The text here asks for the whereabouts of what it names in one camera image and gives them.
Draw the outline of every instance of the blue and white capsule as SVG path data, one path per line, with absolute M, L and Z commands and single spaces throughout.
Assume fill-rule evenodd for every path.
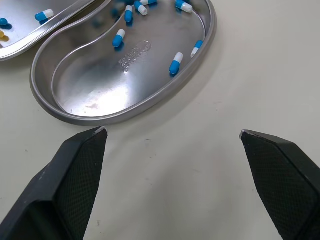
M 178 73 L 178 71 L 179 71 L 179 68 L 180 68 L 180 64 L 181 64 L 181 62 L 182 62 L 182 59 L 184 59 L 184 55 L 181 53 L 181 52 L 178 52 L 176 55 L 175 55 L 175 57 L 174 57 L 174 59 L 173 59 L 173 61 L 172 61 L 172 63 L 171 63 L 171 66 L 170 66 L 170 68 L 169 68 L 169 72 L 171 73 L 171 74 L 177 74 Z
M 8 20 L 5 18 L 0 18 L 0 26 L 5 26 L 8 24 Z
M 156 2 L 157 2 L 157 0 L 141 0 L 141 3 L 143 6 L 149 5 L 149 4 L 154 4 Z
M 126 35 L 125 30 L 120 29 L 118 31 L 118 33 L 115 35 L 113 41 L 112 41 L 112 45 L 117 48 L 121 45 L 122 41 L 124 40 L 124 37 Z
M 193 7 L 183 0 L 175 0 L 175 7 L 185 11 L 186 13 L 192 13 L 193 11 Z
M 132 21 L 132 6 L 130 5 L 125 7 L 124 20 L 126 23 L 130 23 Z
M 196 44 L 194 45 L 194 49 L 191 52 L 191 58 L 193 58 L 196 55 L 196 53 L 198 52 L 199 48 L 201 48 L 203 43 L 204 42 L 201 40 L 196 42 Z
M 43 21 L 49 18 L 52 18 L 55 15 L 54 11 L 49 9 L 42 12 L 37 13 L 34 17 L 37 21 Z
M 135 7 L 135 9 L 137 9 L 138 12 L 141 13 L 143 16 L 145 16 L 145 15 L 148 14 L 148 10 L 146 9 L 145 6 L 142 5 L 141 2 L 135 1 L 135 2 L 134 2 L 134 7 Z

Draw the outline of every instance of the white table surface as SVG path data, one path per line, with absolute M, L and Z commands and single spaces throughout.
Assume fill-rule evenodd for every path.
M 238 136 L 276 135 L 320 165 L 320 1 L 212 2 L 216 38 L 191 81 L 108 127 L 86 240 L 281 239 Z M 0 62 L 0 221 L 60 145 L 89 129 L 34 99 L 38 48 Z

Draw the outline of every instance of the metal tray rim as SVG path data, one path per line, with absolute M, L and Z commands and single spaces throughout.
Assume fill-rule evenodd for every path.
M 61 109 L 57 109 L 53 107 L 40 93 L 35 80 L 35 70 L 36 65 L 38 62 L 38 59 L 40 55 L 42 54 L 42 51 L 45 49 L 45 47 L 50 43 L 51 40 L 53 40 L 57 35 L 59 35 L 61 32 L 66 31 L 69 28 L 72 28 L 76 25 L 81 24 L 82 22 L 85 22 L 86 20 L 93 17 L 96 13 L 101 11 L 105 6 L 107 6 L 111 0 L 106 0 L 102 5 L 100 5 L 95 11 L 91 12 L 84 18 L 58 30 L 53 35 L 51 35 L 44 44 L 40 47 L 38 52 L 35 55 L 35 58 L 33 60 L 31 71 L 30 71 L 30 87 L 32 90 L 32 94 L 37 100 L 37 102 L 42 106 L 42 108 L 48 112 L 50 115 L 54 116 L 55 118 L 64 121 L 66 123 L 75 124 L 75 125 L 81 125 L 81 126 L 98 126 L 98 125 L 108 125 L 108 124 L 115 124 L 124 122 L 126 120 L 129 120 L 143 112 L 145 112 L 147 109 L 153 107 L 157 103 L 159 103 L 161 100 L 169 96 L 172 92 L 177 90 L 179 86 L 186 81 L 188 77 L 190 77 L 195 70 L 197 69 L 197 66 L 200 65 L 201 60 L 206 55 L 207 48 L 212 44 L 216 32 L 217 32 L 217 15 L 215 8 L 210 0 L 205 0 L 205 2 L 208 5 L 209 11 L 210 11 L 210 28 L 208 33 L 206 34 L 206 37 L 204 39 L 204 42 L 202 44 L 202 47 L 199 49 L 198 54 L 196 54 L 192 60 L 179 72 L 177 76 L 175 76 L 171 82 L 166 84 L 164 87 L 159 89 L 157 92 L 155 92 L 153 95 L 149 96 L 148 98 L 144 99 L 141 102 L 136 103 L 135 105 L 126 108 L 125 110 L 105 115 L 105 116 L 77 116 L 69 114 Z

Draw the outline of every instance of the stainless steel tray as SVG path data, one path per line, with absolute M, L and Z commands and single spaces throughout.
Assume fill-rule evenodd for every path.
M 22 54 L 41 38 L 65 23 L 95 0 L 1 0 L 0 18 L 6 18 L 11 29 L 0 29 L 0 61 Z M 44 25 L 35 14 L 52 9 L 55 16 Z
M 175 1 L 146 6 L 113 19 L 114 1 L 106 1 L 85 18 L 54 33 L 39 49 L 30 85 L 36 100 L 54 117 L 77 125 L 97 126 L 130 119 L 176 90 L 197 69 L 213 41 L 217 18 L 210 0 L 190 1 L 193 13 Z M 124 45 L 112 46 L 119 29 Z M 204 40 L 198 53 L 191 52 Z M 169 74 L 176 53 L 184 54 L 179 73 Z

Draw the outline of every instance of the pill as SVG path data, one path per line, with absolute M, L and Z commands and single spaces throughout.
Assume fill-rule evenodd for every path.
M 114 39 L 113 39 L 113 41 L 112 41 L 112 45 L 113 45 L 114 47 L 116 47 L 116 48 L 119 47 L 119 46 L 121 45 L 121 43 L 122 43 L 125 35 L 126 35 L 125 30 L 120 29 L 120 30 L 118 31 L 118 33 L 115 35 L 115 37 L 114 37 Z
M 170 69 L 169 69 L 169 72 L 171 74 L 176 74 L 179 71 L 182 59 L 184 59 L 184 55 L 181 52 L 178 52 L 175 55 L 175 57 L 174 57 L 174 59 L 173 59 L 173 61 L 171 63 Z
M 154 4 L 156 3 L 157 0 L 141 0 L 142 5 L 149 5 L 149 4 Z
M 175 7 L 185 11 L 186 13 L 192 13 L 193 7 L 182 0 L 175 0 Z
M 124 20 L 127 23 L 130 23 L 132 21 L 132 6 L 130 6 L 130 5 L 126 6 L 126 8 L 125 8 Z
M 0 18 L 0 26 L 5 26 L 8 24 L 8 20 L 5 18 Z
M 148 14 L 148 10 L 146 9 L 145 6 L 141 4 L 141 2 L 135 1 L 134 6 L 135 6 L 135 9 L 137 9 L 139 13 L 141 13 L 143 16 Z
M 194 45 L 194 49 L 192 50 L 191 52 L 191 58 L 193 58 L 196 53 L 198 52 L 199 48 L 201 47 L 201 45 L 203 44 L 204 42 L 199 40 L 196 42 L 196 44 Z
M 54 15 L 55 15 L 54 11 L 49 9 L 49 10 L 45 10 L 45 11 L 37 13 L 34 17 L 36 20 L 38 20 L 40 22 L 40 21 L 49 19 L 49 18 L 53 17 Z

